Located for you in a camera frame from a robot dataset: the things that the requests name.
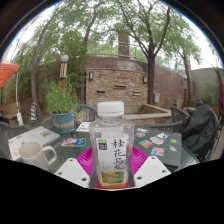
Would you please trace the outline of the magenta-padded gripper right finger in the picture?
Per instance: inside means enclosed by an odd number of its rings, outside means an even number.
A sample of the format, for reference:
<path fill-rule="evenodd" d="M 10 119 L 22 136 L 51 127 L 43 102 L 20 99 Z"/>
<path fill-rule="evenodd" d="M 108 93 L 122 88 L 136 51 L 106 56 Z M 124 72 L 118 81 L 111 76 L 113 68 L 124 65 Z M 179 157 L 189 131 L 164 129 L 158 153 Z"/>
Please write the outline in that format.
<path fill-rule="evenodd" d="M 143 187 L 171 174 L 156 156 L 147 156 L 136 147 L 133 148 L 130 170 L 136 188 Z"/>

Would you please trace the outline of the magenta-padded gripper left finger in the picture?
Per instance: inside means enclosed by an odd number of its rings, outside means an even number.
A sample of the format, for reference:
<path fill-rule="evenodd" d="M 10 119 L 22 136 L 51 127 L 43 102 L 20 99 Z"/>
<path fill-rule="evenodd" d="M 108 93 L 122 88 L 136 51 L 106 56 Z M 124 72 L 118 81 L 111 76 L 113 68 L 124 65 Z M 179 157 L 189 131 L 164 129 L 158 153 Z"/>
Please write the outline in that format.
<path fill-rule="evenodd" d="M 92 149 L 89 148 L 77 158 L 68 158 L 55 175 L 81 187 L 89 188 L 93 170 Z"/>

